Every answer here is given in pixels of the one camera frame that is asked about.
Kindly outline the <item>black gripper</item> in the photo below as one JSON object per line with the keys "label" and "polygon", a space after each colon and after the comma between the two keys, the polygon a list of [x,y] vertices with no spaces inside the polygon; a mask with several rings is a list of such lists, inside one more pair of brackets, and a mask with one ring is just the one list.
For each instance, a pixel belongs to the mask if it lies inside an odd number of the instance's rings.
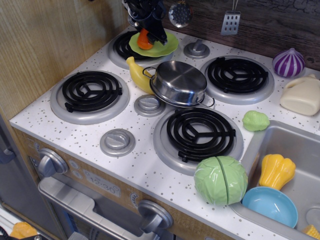
{"label": "black gripper", "polygon": [[147,30],[151,44],[167,44],[167,34],[162,25],[166,9],[162,0],[123,0],[122,5],[128,12],[128,23],[138,32],[143,28]]}

